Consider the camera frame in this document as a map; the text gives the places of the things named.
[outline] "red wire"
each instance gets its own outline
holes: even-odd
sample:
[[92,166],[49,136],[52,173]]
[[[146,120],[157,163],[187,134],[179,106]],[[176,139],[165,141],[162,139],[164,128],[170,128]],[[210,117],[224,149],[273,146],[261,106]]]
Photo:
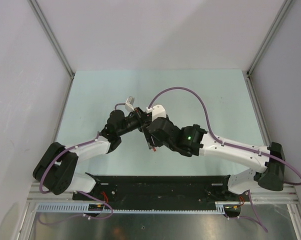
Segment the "red wire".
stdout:
[[107,197],[106,193],[104,191],[101,192],[101,194],[103,194],[104,196],[104,201],[106,200],[106,203],[109,203],[109,198]]
[[242,202],[240,205],[243,206],[245,203],[245,199],[242,196],[239,196],[239,200]]

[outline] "gray wall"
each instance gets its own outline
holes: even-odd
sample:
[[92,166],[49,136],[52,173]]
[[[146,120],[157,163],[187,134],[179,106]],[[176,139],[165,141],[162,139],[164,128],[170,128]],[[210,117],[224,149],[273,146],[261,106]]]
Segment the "gray wall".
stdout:
[[284,0],[38,2],[72,68],[96,71],[247,69]]
[[70,83],[26,0],[0,0],[0,240],[22,215]]
[[[301,0],[297,0],[255,69],[256,88],[273,141],[301,172]],[[286,176],[298,179],[289,171]],[[301,202],[301,186],[296,187]]]

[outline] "light blue table surface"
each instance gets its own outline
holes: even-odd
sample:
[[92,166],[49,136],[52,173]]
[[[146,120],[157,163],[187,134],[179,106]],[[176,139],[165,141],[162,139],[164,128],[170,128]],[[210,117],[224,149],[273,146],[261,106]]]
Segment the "light blue table surface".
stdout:
[[[156,94],[176,86],[192,89],[201,96],[215,134],[263,145],[245,80],[238,69],[78,71],[57,141],[75,145],[91,140],[104,128],[115,104],[133,96],[133,106],[145,110]],[[165,107],[169,119],[179,128],[198,124],[207,130],[202,106],[191,93],[170,91],[155,103]],[[119,108],[128,114],[124,106]],[[164,146],[153,152],[138,130],[121,139],[114,152],[87,160],[76,171],[95,175],[196,176],[237,174],[247,169],[216,157],[184,157]]]

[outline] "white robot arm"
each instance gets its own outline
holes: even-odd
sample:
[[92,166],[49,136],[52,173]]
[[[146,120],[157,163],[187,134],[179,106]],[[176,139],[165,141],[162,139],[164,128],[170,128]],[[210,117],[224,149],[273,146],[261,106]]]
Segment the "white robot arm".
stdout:
[[[89,174],[75,173],[76,165],[92,157],[111,153],[121,143],[123,134],[138,129],[144,134],[149,149],[164,145],[186,157],[215,156],[248,167],[246,171],[225,177],[224,188],[231,193],[240,195],[257,187],[273,191],[283,189],[284,165],[258,154],[271,153],[269,147],[252,146],[219,136],[217,136],[219,141],[216,141],[199,125],[179,129],[169,120],[162,105],[142,111],[139,107],[133,108],[133,101],[132,97],[126,101],[125,108],[129,111],[128,116],[125,117],[121,110],[112,111],[98,138],[86,145],[73,146],[60,157],[59,161],[57,160],[61,162],[60,165],[54,164],[45,176],[43,185],[56,195],[64,191],[91,192],[96,186],[96,179]],[[224,143],[239,147],[234,148]],[[277,151],[277,155],[280,154],[280,144],[273,144],[273,147],[277,148],[274,151]],[[34,178],[40,181],[56,155],[68,148],[58,142],[52,143],[34,170]],[[245,149],[254,149],[256,153]]]

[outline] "purple cable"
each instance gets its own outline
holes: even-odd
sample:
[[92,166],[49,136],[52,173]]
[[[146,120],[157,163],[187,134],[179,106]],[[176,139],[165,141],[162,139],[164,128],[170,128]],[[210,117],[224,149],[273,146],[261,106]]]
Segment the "purple cable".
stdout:
[[37,217],[37,221],[38,221],[40,224],[42,224],[42,225],[45,225],[45,226],[52,226],[52,225],[55,225],[55,224],[60,224],[60,223],[62,223],[62,222],[64,222],[64,221],[67,221],[67,220],[69,220],[69,219],[76,218],[76,217],[82,217],[82,216],[83,216],[83,214],[81,213],[81,214],[71,215],[71,216],[69,216],[69,217],[64,218],[63,220],[60,220],[60,221],[55,221],[55,222],[43,222],[43,221],[40,219],[40,217],[41,217],[41,213],[40,213],[40,214],[38,215],[38,217]]
[[[210,124],[209,115],[208,115],[208,112],[207,112],[207,108],[206,108],[206,106],[205,106],[203,100],[202,100],[201,97],[200,97],[196,92],[194,92],[193,90],[190,90],[190,89],[188,89],[188,88],[186,88],[186,87],[182,87],[182,86],[175,86],[175,87],[167,88],[167,89],[161,91],[159,94],[157,94],[157,95],[153,98],[153,100],[150,102],[148,108],[151,108],[151,107],[152,107],[152,105],[154,104],[154,102],[156,101],[156,99],[157,99],[160,95],[162,95],[162,94],[164,94],[164,93],[166,93],[166,92],[168,92],[168,91],[171,91],[171,90],[177,90],[177,89],[179,89],[179,90],[185,90],[185,91],[190,92],[191,94],[195,95],[195,97],[199,100],[199,102],[200,102],[202,108],[204,109],[204,112],[205,112],[205,118],[206,118],[208,130],[209,130],[209,134],[212,136],[212,138],[213,138],[216,142],[222,144],[222,143],[223,143],[222,140],[218,139],[218,137],[216,137],[215,134],[213,133],[213,130],[212,130],[211,124]],[[252,148],[248,148],[248,147],[244,147],[244,146],[239,146],[239,145],[232,144],[232,143],[228,143],[228,142],[224,142],[224,145],[229,146],[229,147],[232,147],[232,148],[236,148],[236,149],[241,149],[241,150],[249,151],[249,152],[252,152],[252,153],[255,153],[255,154],[259,154],[259,153],[260,153],[257,149],[252,149]],[[278,162],[280,162],[280,163],[282,163],[282,164],[284,164],[285,166],[287,166],[288,168],[290,168],[294,173],[296,173],[296,174],[299,176],[299,178],[300,178],[300,182],[288,182],[288,181],[284,181],[284,183],[290,184],[290,185],[295,185],[295,186],[301,185],[301,173],[300,173],[295,167],[293,167],[293,166],[290,165],[288,162],[286,162],[286,161],[284,161],[284,160],[282,160],[282,159],[280,159],[279,157],[276,157],[276,156],[274,156],[274,155],[271,155],[271,154],[268,154],[268,153],[265,153],[265,152],[261,152],[261,154],[264,155],[264,156],[266,156],[266,157],[269,157],[269,158],[271,158],[271,159],[274,159],[274,160],[276,160],[276,161],[278,161]]]
[[117,104],[115,105],[115,110],[117,110],[117,107],[118,107],[118,106],[123,106],[123,105],[125,105],[125,102],[117,103]]
[[[156,99],[157,99],[160,95],[162,95],[162,94],[164,94],[164,93],[166,93],[166,92],[168,92],[168,91],[171,91],[171,90],[177,90],[177,89],[179,89],[179,90],[185,90],[185,91],[187,91],[187,92],[193,94],[193,95],[199,100],[199,102],[200,102],[202,108],[204,109],[204,113],[205,113],[205,118],[206,118],[208,130],[209,130],[209,134],[212,136],[212,138],[213,138],[216,142],[222,144],[223,141],[220,140],[218,137],[216,137],[215,134],[213,133],[213,130],[212,130],[212,128],[211,128],[211,123],[210,123],[209,115],[208,115],[208,112],[207,112],[207,108],[206,108],[206,106],[205,106],[203,100],[202,100],[201,97],[200,97],[196,92],[194,92],[193,90],[190,90],[190,89],[188,89],[188,88],[186,88],[186,87],[182,87],[182,86],[175,86],[175,87],[167,88],[167,89],[161,91],[160,93],[158,93],[158,94],[153,98],[153,100],[150,102],[148,108],[150,109],[150,108],[152,107],[152,105],[154,104],[154,102],[156,101]],[[232,147],[232,148],[236,148],[236,149],[241,149],[241,150],[249,151],[249,152],[252,152],[252,153],[255,153],[255,154],[259,154],[259,153],[260,153],[260,152],[259,152],[258,150],[256,150],[256,149],[252,149],[252,148],[248,148],[248,147],[244,147],[244,146],[239,146],[239,145],[232,144],[232,143],[228,143],[228,142],[224,142],[223,144],[226,145],[226,146]],[[301,185],[301,173],[300,173],[296,168],[294,168],[294,167],[293,167],[292,165],[290,165],[288,162],[286,162],[286,161],[284,161],[284,160],[282,160],[282,159],[280,159],[279,157],[276,157],[276,156],[274,156],[274,155],[271,155],[271,154],[268,154],[268,153],[265,153],[265,152],[261,152],[260,154],[262,154],[262,155],[264,155],[264,156],[266,156],[266,157],[269,157],[269,158],[271,158],[271,159],[274,159],[274,160],[276,160],[276,161],[278,161],[278,162],[284,164],[285,166],[287,166],[288,168],[290,168],[294,173],[296,173],[296,174],[300,177],[300,182],[288,182],[288,181],[284,181],[284,183],[286,183],[286,184],[291,184],[291,185]],[[267,228],[263,225],[263,223],[262,223],[262,221],[261,221],[261,219],[260,219],[260,217],[259,217],[259,215],[258,215],[258,213],[257,213],[257,211],[256,211],[256,209],[255,209],[255,206],[253,205],[253,201],[252,201],[251,191],[250,191],[250,190],[248,190],[248,197],[249,197],[249,201],[250,201],[251,208],[253,209],[253,211],[254,211],[254,213],[255,213],[255,216],[256,216],[257,220],[255,220],[254,218],[252,218],[252,217],[250,217],[250,216],[240,216],[239,218],[240,218],[240,219],[248,219],[248,220],[251,220],[251,221],[253,221],[253,222],[259,224],[259,225],[264,229],[264,231],[265,231],[266,233],[268,233]]]
[[81,213],[81,214],[74,214],[74,215],[71,215],[71,216],[69,216],[69,217],[66,217],[66,218],[64,218],[64,219],[62,219],[62,220],[60,220],[60,221],[49,222],[49,223],[47,223],[47,222],[42,222],[41,219],[40,219],[41,214],[39,214],[38,217],[37,217],[38,222],[39,222],[40,224],[42,224],[42,225],[45,225],[45,226],[52,226],[52,225],[55,225],[55,224],[60,224],[60,223],[62,223],[62,222],[64,222],[64,221],[67,221],[67,220],[72,219],[72,218],[77,218],[77,217],[86,217],[86,218],[88,218],[88,219],[102,220],[102,219],[108,219],[108,218],[110,218],[110,217],[114,214],[113,208],[112,208],[108,203],[106,203],[106,202],[104,202],[104,201],[102,201],[102,200],[100,200],[100,199],[98,199],[98,198],[95,198],[95,197],[93,197],[93,196],[87,194],[86,192],[78,191],[78,193],[83,194],[84,196],[86,196],[86,197],[88,197],[88,198],[91,198],[91,199],[93,199],[93,200],[95,200],[95,201],[97,201],[97,202],[100,202],[100,203],[104,204],[106,207],[108,207],[108,208],[110,209],[110,214],[108,214],[107,216],[103,216],[103,217],[89,216],[89,215],[86,215],[86,214],[84,215],[84,213],[83,213],[83,214],[82,214],[82,213]]
[[[72,150],[72,149],[74,149],[74,148],[76,148],[76,147],[82,147],[82,146],[85,146],[85,145],[88,145],[88,144],[92,144],[92,143],[95,142],[96,139],[99,138],[99,136],[100,136],[100,132],[98,131],[98,132],[97,132],[97,135],[96,135],[96,137],[95,137],[95,139],[90,140],[90,141],[86,141],[86,142],[83,142],[83,143],[80,143],[80,144],[77,144],[77,145],[74,145],[74,146],[71,146],[71,147],[69,147],[69,148],[66,148],[66,149],[63,150],[60,154],[58,154],[58,155],[53,159],[53,161],[48,165],[48,167],[46,168],[44,174],[42,175],[42,177],[41,177],[41,179],[40,179],[40,184],[39,184],[39,191],[40,191],[42,194],[48,194],[48,193],[51,192],[51,191],[49,191],[49,190],[48,190],[48,191],[44,191],[44,190],[43,190],[44,180],[45,180],[45,178],[46,178],[48,172],[49,172],[49,171],[51,170],[51,168],[53,167],[53,165],[56,163],[56,161],[57,161],[63,154],[65,154],[65,153],[68,152],[69,150]],[[93,197],[93,196],[87,194],[86,192],[83,192],[83,191],[77,191],[77,192],[80,193],[80,194],[85,195],[85,196],[88,197],[88,198],[91,198],[91,199],[93,199],[93,200],[95,200],[95,201],[97,201],[97,202],[100,202],[100,203],[104,204],[104,205],[107,206],[107,207],[110,209],[110,211],[111,211],[111,213],[110,213],[109,215],[107,215],[107,216],[104,216],[104,217],[93,217],[93,216],[88,216],[89,219],[100,219],[100,220],[101,220],[101,219],[108,219],[109,217],[111,217],[111,216],[113,215],[114,210],[113,210],[113,208],[112,208],[108,203],[106,203],[106,202],[104,202],[104,201],[102,201],[102,200],[99,200],[98,198],[95,198],[95,197]],[[67,218],[65,218],[65,219],[63,219],[63,220],[61,220],[61,221],[57,221],[57,222],[53,222],[53,223],[44,223],[44,222],[42,222],[42,221],[40,220],[40,216],[38,216],[38,221],[39,221],[41,224],[43,224],[43,225],[54,225],[54,224],[59,224],[59,223],[65,221],[65,220],[68,220],[68,219],[72,219],[72,218],[78,217],[78,216],[82,216],[82,214],[75,214],[75,215],[72,215],[72,216],[70,216],[70,217],[67,217]]]
[[248,190],[248,198],[249,198],[249,202],[250,202],[251,208],[252,208],[252,210],[253,210],[253,212],[254,212],[254,214],[255,214],[257,220],[254,219],[254,218],[252,218],[252,217],[250,217],[250,216],[238,216],[238,217],[235,216],[235,217],[229,217],[229,216],[227,216],[226,213],[225,213],[225,217],[226,217],[227,219],[247,219],[247,220],[253,221],[253,222],[257,223],[258,225],[260,225],[260,226],[262,227],[262,229],[263,229],[266,233],[268,233],[268,232],[269,232],[268,229],[267,229],[267,228],[265,227],[265,225],[262,223],[262,221],[261,221],[261,219],[260,219],[260,216],[258,215],[258,213],[257,213],[257,211],[256,211],[256,208],[255,208],[255,206],[254,206],[254,204],[253,204],[253,200],[252,200],[252,196],[251,196],[251,191],[250,191],[250,190]]

